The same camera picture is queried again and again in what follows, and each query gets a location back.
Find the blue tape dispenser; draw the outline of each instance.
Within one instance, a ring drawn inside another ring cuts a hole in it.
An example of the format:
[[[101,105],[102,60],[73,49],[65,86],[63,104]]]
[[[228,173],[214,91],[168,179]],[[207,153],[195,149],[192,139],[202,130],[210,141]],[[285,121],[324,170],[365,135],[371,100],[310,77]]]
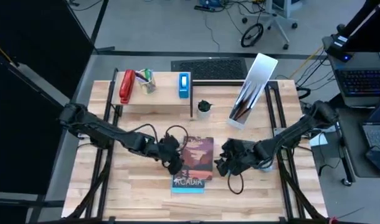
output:
[[[189,74],[180,73],[179,74],[179,98],[186,99],[189,98]]]

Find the wooden tabletop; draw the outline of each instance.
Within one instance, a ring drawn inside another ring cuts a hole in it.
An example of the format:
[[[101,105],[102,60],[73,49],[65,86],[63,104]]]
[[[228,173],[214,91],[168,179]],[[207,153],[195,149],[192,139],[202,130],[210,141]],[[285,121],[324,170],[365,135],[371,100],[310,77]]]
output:
[[[153,72],[156,90],[148,95],[143,93],[135,80],[129,102],[124,105],[190,105],[190,99],[179,98],[180,72]],[[112,104],[121,105],[119,96],[121,83],[125,72],[118,72],[114,86]]]
[[[291,125],[302,114],[295,84],[292,80],[280,80],[278,84],[285,118],[287,124]],[[108,82],[94,83],[88,108],[99,117],[103,116],[107,91]],[[214,105],[207,120],[198,121],[195,118],[196,120],[191,121],[187,106],[176,106],[174,109],[168,106],[160,109],[144,106],[141,110],[138,107],[124,106],[118,126],[128,130],[151,123],[161,137],[169,126],[179,124],[191,136],[213,137],[214,159],[218,159],[221,146],[227,138],[258,141],[272,137],[265,95],[258,100],[244,130],[235,129],[226,123],[239,92],[238,86],[195,86],[194,101],[207,100]],[[275,104],[273,107],[276,120],[279,121],[277,107]],[[152,134],[148,128],[140,131]],[[178,139],[185,135],[182,130],[175,128],[170,134]],[[309,147],[307,142],[302,142],[301,145]],[[87,193],[95,155],[93,146],[84,146],[78,150],[63,217],[69,215]],[[301,190],[316,209],[327,216],[312,153],[298,148],[295,150],[294,161]],[[244,192],[240,195],[229,191],[227,177],[221,177],[215,167],[213,171],[213,179],[206,182],[204,194],[172,194],[172,177],[161,163],[131,154],[120,144],[115,144],[103,219],[115,216],[117,220],[143,221],[277,221],[278,217],[286,216],[276,162],[271,172],[255,169],[243,172]],[[238,190],[239,177],[232,177],[230,181],[231,186]],[[290,192],[293,211],[297,216],[295,197]]]

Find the gray floor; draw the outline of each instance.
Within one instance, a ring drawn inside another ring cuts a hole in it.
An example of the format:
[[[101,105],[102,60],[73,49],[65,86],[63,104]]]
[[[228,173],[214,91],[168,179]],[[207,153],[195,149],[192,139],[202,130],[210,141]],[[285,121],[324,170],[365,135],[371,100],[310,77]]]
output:
[[[77,0],[81,4],[78,8],[87,7],[97,0]],[[115,46],[117,50],[132,51],[189,51],[189,52],[217,52],[217,45],[211,40],[210,31],[204,26],[204,16],[207,24],[213,30],[213,36],[220,45],[220,52],[261,52],[266,54],[311,54],[321,46],[321,38],[335,32],[339,23],[349,21],[360,8],[364,0],[306,0],[303,7],[293,12],[292,17],[299,20],[296,30],[290,24],[283,22],[283,28],[290,39],[290,48],[282,50],[283,40],[279,33],[272,29],[265,31],[262,39],[255,47],[244,49],[240,46],[240,33],[231,23],[226,12],[206,14],[192,8],[195,0],[154,0],[151,2],[140,0],[110,0],[107,11],[98,34],[96,47]],[[102,4],[86,10],[75,12],[78,20],[90,35],[93,31],[98,12]],[[229,12],[239,27],[244,31],[256,21],[250,17],[249,22],[241,23],[239,9],[234,6]],[[87,70],[82,78],[82,84],[77,92],[77,101],[88,103],[91,86],[94,80],[109,80],[113,69],[151,68],[156,71],[169,71],[172,60],[197,59],[194,57],[122,57],[93,55]],[[252,59],[246,60],[248,67]],[[279,60],[278,67],[272,77],[290,74],[301,64],[302,60]],[[293,79],[298,80],[305,69],[298,72]],[[329,66],[322,66],[306,83],[313,83],[330,72]],[[39,77],[29,75],[40,85],[43,81]],[[327,82],[327,78],[310,85],[310,88],[319,88]],[[54,92],[49,85],[43,85],[48,91]],[[312,103],[316,100],[329,100],[338,93],[335,82],[331,82],[304,101]],[[65,198],[70,173],[75,159],[77,140],[67,135],[57,161],[52,183],[47,199],[63,200]],[[331,150],[324,150],[326,162],[333,166],[338,161],[336,145]],[[319,148],[313,148],[316,166],[323,163]],[[323,195],[331,217],[340,217],[349,212],[363,208],[356,213],[340,218],[343,221],[360,223],[380,223],[380,179],[360,179],[352,187],[345,187],[340,183],[344,177],[343,166],[337,169],[325,169],[320,177]],[[20,198],[33,200],[33,197],[18,195]],[[40,220],[55,220],[60,217],[61,208],[43,209]]]

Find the red stapler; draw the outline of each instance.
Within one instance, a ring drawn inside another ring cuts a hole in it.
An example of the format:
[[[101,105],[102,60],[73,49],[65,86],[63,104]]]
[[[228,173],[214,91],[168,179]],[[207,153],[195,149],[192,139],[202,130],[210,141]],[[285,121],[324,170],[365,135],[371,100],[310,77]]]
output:
[[[126,70],[125,76],[123,77],[121,88],[120,88],[121,103],[126,104],[129,102],[134,82],[135,82],[135,71],[130,70],[130,69]]]

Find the book cover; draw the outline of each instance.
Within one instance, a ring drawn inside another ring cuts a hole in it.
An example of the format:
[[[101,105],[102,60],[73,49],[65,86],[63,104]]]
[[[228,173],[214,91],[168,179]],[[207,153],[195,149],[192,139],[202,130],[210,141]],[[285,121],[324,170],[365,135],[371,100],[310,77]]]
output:
[[[203,193],[206,180],[212,180],[214,139],[189,136],[183,149],[182,170],[172,178],[173,193]]]

